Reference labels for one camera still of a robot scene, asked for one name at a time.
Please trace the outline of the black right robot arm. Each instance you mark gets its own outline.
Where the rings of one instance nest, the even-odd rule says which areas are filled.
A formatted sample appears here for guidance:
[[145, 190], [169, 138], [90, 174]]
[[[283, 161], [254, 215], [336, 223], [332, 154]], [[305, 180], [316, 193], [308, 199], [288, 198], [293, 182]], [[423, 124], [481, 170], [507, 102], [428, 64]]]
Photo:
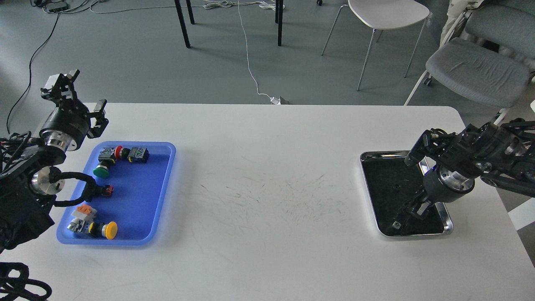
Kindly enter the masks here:
[[405, 157], [414, 166], [428, 157], [436, 165], [423, 177], [396, 220], [424, 219], [438, 202], [449, 203], [474, 189], [475, 179], [503, 190], [534, 196], [534, 122], [517, 118], [500, 126], [487, 122], [457, 133], [426, 130]]

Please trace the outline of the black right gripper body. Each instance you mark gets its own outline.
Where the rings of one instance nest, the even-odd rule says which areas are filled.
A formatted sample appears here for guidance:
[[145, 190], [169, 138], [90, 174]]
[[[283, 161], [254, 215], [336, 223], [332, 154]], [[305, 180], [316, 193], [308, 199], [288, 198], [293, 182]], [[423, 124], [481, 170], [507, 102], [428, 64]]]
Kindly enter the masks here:
[[427, 199], [432, 203], [451, 203], [473, 191], [475, 180], [436, 165], [423, 177]]

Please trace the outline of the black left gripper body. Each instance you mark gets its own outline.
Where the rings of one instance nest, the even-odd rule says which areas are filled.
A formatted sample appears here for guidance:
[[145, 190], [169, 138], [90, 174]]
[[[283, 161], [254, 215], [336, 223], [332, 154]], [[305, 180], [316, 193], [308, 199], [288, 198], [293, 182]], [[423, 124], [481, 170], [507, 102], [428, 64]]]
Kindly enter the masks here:
[[88, 133], [90, 121], [86, 107], [74, 109], [55, 108], [39, 131], [39, 136], [47, 145], [57, 142], [56, 146], [65, 152], [76, 151]]

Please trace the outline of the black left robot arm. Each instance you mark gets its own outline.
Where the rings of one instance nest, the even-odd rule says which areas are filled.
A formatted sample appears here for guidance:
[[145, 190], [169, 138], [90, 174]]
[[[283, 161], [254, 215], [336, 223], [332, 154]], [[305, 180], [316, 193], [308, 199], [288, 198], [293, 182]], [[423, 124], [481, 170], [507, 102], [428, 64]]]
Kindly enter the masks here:
[[90, 111], [79, 99], [74, 82], [80, 71], [48, 78], [41, 97], [55, 103], [38, 137], [30, 131], [1, 139], [1, 250], [38, 238], [54, 222], [52, 207], [71, 207], [96, 196], [112, 195], [111, 185], [99, 186], [85, 173], [63, 173], [58, 165], [85, 138], [100, 137], [109, 120], [104, 99]]

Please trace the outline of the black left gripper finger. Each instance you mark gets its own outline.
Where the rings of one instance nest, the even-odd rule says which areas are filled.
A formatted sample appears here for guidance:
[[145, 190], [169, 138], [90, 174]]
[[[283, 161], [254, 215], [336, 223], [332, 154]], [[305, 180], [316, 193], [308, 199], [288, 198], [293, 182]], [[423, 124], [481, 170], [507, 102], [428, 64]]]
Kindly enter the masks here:
[[105, 118], [105, 105], [107, 104], [107, 99], [100, 99], [94, 110], [88, 114], [89, 120], [94, 119], [95, 124], [88, 128], [87, 137], [90, 139], [101, 137], [102, 133], [105, 131], [105, 128], [109, 124], [109, 120]]
[[80, 70], [72, 70], [67, 74], [55, 74], [48, 77], [46, 84], [41, 88], [42, 99], [52, 101], [57, 108], [78, 111], [82, 107], [74, 89], [74, 81], [78, 78]]

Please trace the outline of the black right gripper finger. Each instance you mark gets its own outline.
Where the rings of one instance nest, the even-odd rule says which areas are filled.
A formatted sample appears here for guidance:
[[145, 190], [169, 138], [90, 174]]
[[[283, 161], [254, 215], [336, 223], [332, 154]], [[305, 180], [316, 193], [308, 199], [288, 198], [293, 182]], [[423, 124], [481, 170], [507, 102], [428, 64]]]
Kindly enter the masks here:
[[414, 199], [412, 205], [412, 216], [414, 218], [423, 220], [427, 217], [430, 209], [433, 208], [434, 205], [435, 202], [429, 199]]
[[428, 193], [426, 190], [419, 190], [414, 197], [409, 200], [409, 202], [405, 203], [403, 208], [401, 209], [401, 213], [407, 217], [413, 217], [412, 216], [412, 205], [414, 199], [428, 199]]

